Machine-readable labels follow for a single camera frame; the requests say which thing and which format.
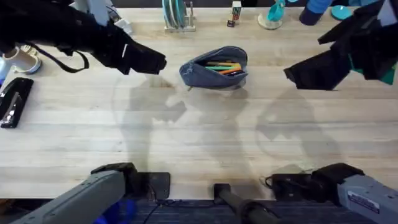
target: wooden tabletop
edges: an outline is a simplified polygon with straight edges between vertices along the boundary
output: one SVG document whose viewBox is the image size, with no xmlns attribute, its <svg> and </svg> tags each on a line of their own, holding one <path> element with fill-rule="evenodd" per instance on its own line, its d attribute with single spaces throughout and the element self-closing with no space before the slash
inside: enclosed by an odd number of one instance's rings
<svg viewBox="0 0 398 224">
<path fill-rule="evenodd" d="M 263 11 L 243 9 L 229 28 L 230 9 L 195 9 L 196 32 L 167 34 L 161 9 L 122 9 L 134 40 L 167 56 L 159 76 L 122 75 L 92 57 L 89 70 L 70 74 L 41 56 L 18 128 L 0 129 L 0 198 L 53 198 L 115 162 L 170 172 L 171 198 L 211 198 L 217 182 L 270 198 L 260 177 L 336 162 L 398 188 L 396 86 L 352 72 L 336 91 L 296 90 L 282 70 L 326 50 L 317 38 L 338 22 L 326 13 L 305 26 L 302 8 L 287 8 L 283 26 L 269 31 L 257 24 Z M 180 66 L 225 45 L 248 53 L 246 84 L 185 86 Z"/>
</svg>

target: stapler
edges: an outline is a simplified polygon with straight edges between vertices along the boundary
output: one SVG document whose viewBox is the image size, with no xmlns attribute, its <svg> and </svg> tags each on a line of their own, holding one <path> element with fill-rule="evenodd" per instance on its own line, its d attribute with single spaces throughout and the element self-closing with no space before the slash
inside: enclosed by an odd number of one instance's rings
<svg viewBox="0 0 398 224">
<path fill-rule="evenodd" d="M 33 85 L 29 78 L 15 78 L 0 93 L 1 128 L 16 128 Z"/>
</svg>

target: blue bottle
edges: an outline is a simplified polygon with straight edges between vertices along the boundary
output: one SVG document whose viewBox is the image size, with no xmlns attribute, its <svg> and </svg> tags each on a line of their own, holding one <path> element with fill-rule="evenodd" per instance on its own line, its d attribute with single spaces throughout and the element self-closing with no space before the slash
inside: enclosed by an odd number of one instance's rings
<svg viewBox="0 0 398 224">
<path fill-rule="evenodd" d="M 304 11 L 300 15 L 300 22 L 308 26 L 315 25 L 332 1 L 333 0 L 309 0 Z"/>
</svg>

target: pencil case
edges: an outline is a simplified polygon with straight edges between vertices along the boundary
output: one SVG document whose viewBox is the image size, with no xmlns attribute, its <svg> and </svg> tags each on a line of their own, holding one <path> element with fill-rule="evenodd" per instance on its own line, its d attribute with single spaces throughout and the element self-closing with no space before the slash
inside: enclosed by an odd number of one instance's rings
<svg viewBox="0 0 398 224">
<path fill-rule="evenodd" d="M 230 60 L 240 63 L 243 73 L 230 77 L 216 71 L 207 69 L 201 64 L 205 61 L 225 62 Z M 203 88 L 225 88 L 239 84 L 247 75 L 247 53 L 239 47 L 227 46 L 196 57 L 180 68 L 180 74 L 184 83 L 188 86 Z"/>
</svg>

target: teal plate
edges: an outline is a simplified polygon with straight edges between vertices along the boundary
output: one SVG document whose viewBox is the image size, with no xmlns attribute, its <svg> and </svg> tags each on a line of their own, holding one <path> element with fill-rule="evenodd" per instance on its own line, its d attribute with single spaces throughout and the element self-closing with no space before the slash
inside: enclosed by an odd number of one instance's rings
<svg viewBox="0 0 398 224">
<path fill-rule="evenodd" d="M 171 26 L 171 20 L 170 20 L 170 6 L 169 6 L 169 0 L 162 0 L 162 9 L 163 9 L 163 15 L 164 19 L 166 20 L 166 23 L 168 26 Z"/>
<path fill-rule="evenodd" d="M 169 8 L 170 8 L 170 18 L 171 18 L 171 23 L 173 24 L 174 28 L 178 28 L 178 23 L 175 20 L 175 4 L 174 4 L 175 0 L 169 0 Z"/>
<path fill-rule="evenodd" d="M 175 17 L 177 18 L 178 24 L 180 27 L 185 27 L 185 15 L 187 13 L 185 3 L 182 0 L 175 0 L 175 8 Z"/>
</svg>

